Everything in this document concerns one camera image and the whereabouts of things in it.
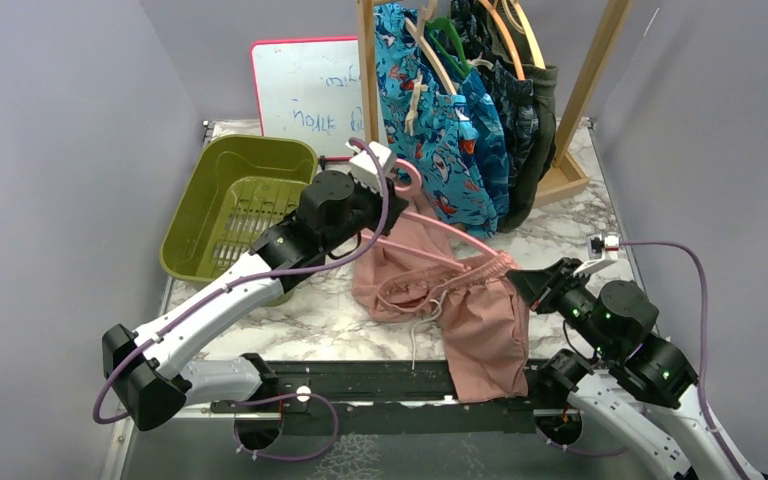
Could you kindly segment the pink plastic hanger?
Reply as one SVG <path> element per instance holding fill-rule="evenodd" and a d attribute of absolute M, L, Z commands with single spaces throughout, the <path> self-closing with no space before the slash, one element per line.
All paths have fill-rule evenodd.
<path fill-rule="evenodd" d="M 408 161 L 404 159 L 397 159 L 395 162 L 395 168 L 407 173 L 409 178 L 411 179 L 411 184 L 409 186 L 395 187 L 395 191 L 397 194 L 406 196 L 406 195 L 415 194 L 416 192 L 421 190 L 421 175 L 419 171 L 412 164 L 410 164 Z M 497 250 L 494 250 L 493 248 L 489 247 L 482 241 L 455 228 L 454 226 L 443 223 L 438 219 L 431 218 L 431 217 L 422 215 L 420 213 L 411 212 L 411 211 L 404 211 L 400 215 L 400 218 L 407 219 L 408 221 L 411 221 L 413 223 L 422 224 L 433 230 L 443 232 L 448 236 L 459 238 L 463 243 L 468 244 L 473 249 L 479 251 L 480 253 L 482 253 L 484 256 L 488 258 L 495 258 L 499 255 L 499 252 Z M 443 256 L 436 255 L 424 250 L 412 248 L 410 246 L 399 244 L 389 239 L 383 239 L 382 237 L 373 239 L 372 233 L 362 233 L 361 238 L 363 240 L 366 240 L 369 246 L 381 245 L 382 247 L 387 247 L 397 252 L 407 254 L 415 258 L 431 261 L 435 264 L 446 266 L 446 267 L 455 269 L 457 271 L 467 270 L 467 266 L 464 263 L 457 261 L 455 259 L 443 257 Z"/>

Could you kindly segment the pink shorts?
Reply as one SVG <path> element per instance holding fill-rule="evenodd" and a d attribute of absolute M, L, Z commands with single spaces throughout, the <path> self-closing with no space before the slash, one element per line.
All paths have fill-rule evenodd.
<path fill-rule="evenodd" d="M 464 259 L 464 269 L 421 258 L 452 260 L 446 234 L 400 216 L 389 235 L 354 263 L 352 295 L 378 323 L 409 323 L 416 332 L 437 326 L 457 397 L 476 403 L 525 397 L 529 355 L 528 308 L 506 279 L 516 268 L 506 253 Z"/>

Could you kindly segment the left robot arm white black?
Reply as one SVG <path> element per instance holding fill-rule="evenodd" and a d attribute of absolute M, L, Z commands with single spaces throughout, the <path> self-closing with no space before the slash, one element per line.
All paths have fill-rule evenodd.
<path fill-rule="evenodd" d="M 212 283 L 167 314 L 135 329 L 115 324 L 102 335 L 105 383 L 94 421 L 129 418 L 150 431 L 192 404 L 236 398 L 254 411 L 269 406 L 275 386 L 252 360 L 229 362 L 228 374 L 202 375 L 195 356 L 242 316 L 331 269 L 327 257 L 362 231 L 388 234 L 406 206 L 387 175 L 318 173 L 296 208 Z"/>

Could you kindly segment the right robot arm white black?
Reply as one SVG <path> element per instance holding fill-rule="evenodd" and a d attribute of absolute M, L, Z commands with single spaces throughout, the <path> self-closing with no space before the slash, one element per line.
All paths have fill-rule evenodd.
<path fill-rule="evenodd" d="M 615 280 L 593 294 L 582 265 L 563 258 L 505 275 L 533 312 L 559 314 L 596 355 L 559 350 L 528 374 L 531 390 L 597 421 L 658 479 L 765 478 L 711 412 L 683 351 L 654 333 L 659 310 L 645 292 Z"/>

